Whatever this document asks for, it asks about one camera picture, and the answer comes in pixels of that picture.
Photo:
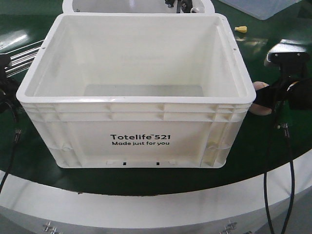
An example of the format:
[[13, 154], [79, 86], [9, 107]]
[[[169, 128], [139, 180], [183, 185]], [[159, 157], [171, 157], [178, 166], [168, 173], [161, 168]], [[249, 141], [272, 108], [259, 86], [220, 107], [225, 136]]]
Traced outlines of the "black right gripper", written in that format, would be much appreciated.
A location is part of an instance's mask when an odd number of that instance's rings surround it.
[[277, 103], [287, 100], [293, 110], [312, 108], [312, 79], [309, 77], [306, 52], [271, 52], [267, 61], [278, 66], [280, 77], [272, 85], [254, 82], [256, 98], [253, 105], [273, 109]]

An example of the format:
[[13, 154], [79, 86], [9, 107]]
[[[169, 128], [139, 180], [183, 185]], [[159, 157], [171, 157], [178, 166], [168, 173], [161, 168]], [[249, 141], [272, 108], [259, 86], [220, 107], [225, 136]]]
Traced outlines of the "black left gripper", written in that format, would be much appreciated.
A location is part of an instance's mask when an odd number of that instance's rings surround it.
[[20, 102], [16, 98], [16, 92], [20, 83], [13, 78], [8, 78], [5, 68], [11, 62], [9, 55], [0, 56], [0, 112], [20, 106]]

